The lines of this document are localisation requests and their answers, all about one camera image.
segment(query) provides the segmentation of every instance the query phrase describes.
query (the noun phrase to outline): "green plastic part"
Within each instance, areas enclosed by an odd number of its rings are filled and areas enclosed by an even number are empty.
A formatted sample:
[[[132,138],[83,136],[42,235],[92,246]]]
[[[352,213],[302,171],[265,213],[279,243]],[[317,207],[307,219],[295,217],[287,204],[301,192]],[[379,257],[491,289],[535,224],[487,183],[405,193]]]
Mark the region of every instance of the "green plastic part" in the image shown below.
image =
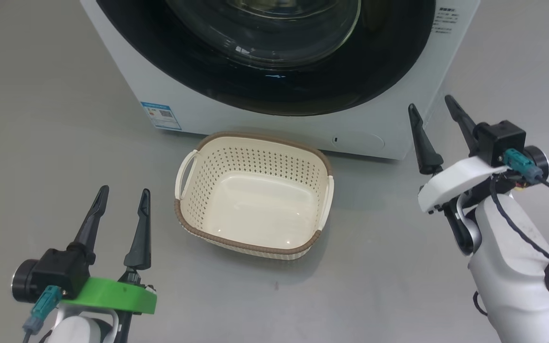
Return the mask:
[[[143,287],[110,279],[89,278],[77,298],[61,303],[154,314],[157,295]]]

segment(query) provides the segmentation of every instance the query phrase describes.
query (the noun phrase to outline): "cream basket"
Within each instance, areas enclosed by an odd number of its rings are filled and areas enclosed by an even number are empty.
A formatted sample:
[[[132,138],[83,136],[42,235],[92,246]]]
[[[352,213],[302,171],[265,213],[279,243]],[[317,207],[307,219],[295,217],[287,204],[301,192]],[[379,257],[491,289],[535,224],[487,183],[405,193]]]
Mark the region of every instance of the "cream basket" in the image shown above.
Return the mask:
[[[175,213],[189,233],[210,243],[291,260],[319,238],[333,194],[331,165],[319,150],[221,132],[201,141],[181,163]]]

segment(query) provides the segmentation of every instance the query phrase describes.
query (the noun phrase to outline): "energy label sticker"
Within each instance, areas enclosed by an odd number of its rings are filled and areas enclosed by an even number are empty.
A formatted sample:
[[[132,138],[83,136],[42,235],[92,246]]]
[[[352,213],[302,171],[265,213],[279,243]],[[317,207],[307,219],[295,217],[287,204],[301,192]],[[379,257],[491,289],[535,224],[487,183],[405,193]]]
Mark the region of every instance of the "energy label sticker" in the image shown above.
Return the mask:
[[[431,32],[451,34],[459,22],[459,13],[455,7],[439,7],[433,20]]]
[[[141,102],[141,105],[157,128],[181,130],[181,126],[179,125],[179,122],[177,122],[177,118],[175,118],[170,107],[143,101]]]

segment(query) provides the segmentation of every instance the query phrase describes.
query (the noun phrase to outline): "brown basket rim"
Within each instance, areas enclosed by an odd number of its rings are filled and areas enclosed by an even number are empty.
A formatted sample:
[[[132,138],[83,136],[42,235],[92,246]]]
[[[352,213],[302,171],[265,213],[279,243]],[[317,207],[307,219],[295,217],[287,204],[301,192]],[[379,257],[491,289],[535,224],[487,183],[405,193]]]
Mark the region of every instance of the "brown basket rim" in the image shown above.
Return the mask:
[[[204,148],[207,143],[210,143],[211,141],[214,141],[218,138],[224,138],[224,137],[237,137],[237,138],[249,138],[249,139],[256,139],[258,141],[271,141],[272,143],[279,143],[283,145],[289,145],[294,148],[306,150],[307,152],[311,152],[318,156],[319,159],[323,162],[325,165],[325,169],[327,170],[327,175],[332,176],[332,164],[329,162],[327,157],[323,154],[323,152],[319,151],[318,149],[313,148],[312,146],[308,146],[306,144],[298,143],[296,141],[290,141],[288,139],[280,139],[277,137],[273,137],[270,135],[264,135],[264,134],[251,134],[251,133],[244,133],[244,132],[235,132],[235,131],[223,131],[218,132],[212,135],[209,135],[205,137],[200,143],[198,143],[198,146],[196,147],[196,150],[200,152],[202,148]]]
[[[223,137],[238,137],[238,138],[249,138],[249,139],[256,139],[260,141],[271,141],[272,143],[279,143],[283,145],[292,146],[294,148],[299,148],[302,150],[306,150],[307,152],[311,152],[318,156],[319,159],[323,162],[323,165],[325,166],[325,169],[327,171],[328,176],[332,176],[332,165],[327,159],[327,157],[320,152],[319,150],[312,148],[311,146],[307,146],[302,143],[298,143],[296,141],[290,141],[287,139],[279,139],[277,137],[272,137],[269,135],[263,135],[263,134],[251,134],[251,133],[244,133],[244,132],[233,132],[233,131],[224,131],[224,132],[218,132],[216,134],[212,134],[207,136],[205,139],[200,141],[198,146],[196,147],[196,150],[200,151],[207,143],[210,143],[211,141],[214,141],[219,138]],[[192,234],[204,238],[209,239],[210,241],[215,241],[218,243],[222,243],[225,245],[230,245],[231,247],[240,248],[240,249],[246,249],[251,250],[253,252],[264,252],[268,254],[281,254],[281,255],[293,255],[297,254],[299,252],[303,252],[310,248],[316,240],[321,236],[321,230],[316,230],[311,239],[307,241],[307,243],[304,243],[303,245],[300,245],[296,248],[291,249],[281,249],[281,248],[269,248],[269,247],[261,247],[259,245],[253,245],[253,244],[246,244],[241,243],[237,241],[232,241],[230,239],[225,239],[219,236],[215,236],[210,233],[203,232],[202,230],[199,230],[197,228],[194,228],[194,226],[191,226],[188,221],[183,217],[183,214],[181,213],[181,200],[175,199],[174,204],[174,210],[175,214],[177,215],[177,219],[179,219],[179,223],[181,226],[183,226],[186,230],[191,232]]]

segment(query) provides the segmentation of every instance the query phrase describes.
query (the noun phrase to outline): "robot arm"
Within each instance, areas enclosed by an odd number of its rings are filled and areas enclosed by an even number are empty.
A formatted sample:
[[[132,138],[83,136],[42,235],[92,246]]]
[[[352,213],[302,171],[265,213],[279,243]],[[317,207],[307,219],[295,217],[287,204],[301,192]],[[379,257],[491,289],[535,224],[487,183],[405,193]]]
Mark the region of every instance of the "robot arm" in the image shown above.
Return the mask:
[[[442,159],[424,144],[420,115],[409,107],[421,173],[434,174],[418,194],[421,210],[443,212],[459,249],[471,256],[484,314],[501,341],[549,343],[549,245],[508,195],[514,187],[545,180],[548,161],[539,149],[524,146],[526,133],[512,123],[475,125],[452,96],[446,102],[470,157],[441,171]],[[520,164],[508,159],[515,151],[523,152]]]
[[[25,342],[39,333],[44,319],[58,307],[49,343],[126,343],[135,314],[153,314],[157,302],[154,287],[141,283],[138,271],[151,267],[151,197],[144,189],[137,214],[139,223],[131,250],[124,258],[126,271],[116,282],[90,276],[100,217],[105,213],[109,187],[99,190],[89,213],[66,250],[48,249],[41,259],[29,259],[18,267],[11,290],[18,302],[35,303],[22,326]],[[111,322],[85,315],[108,314]]]

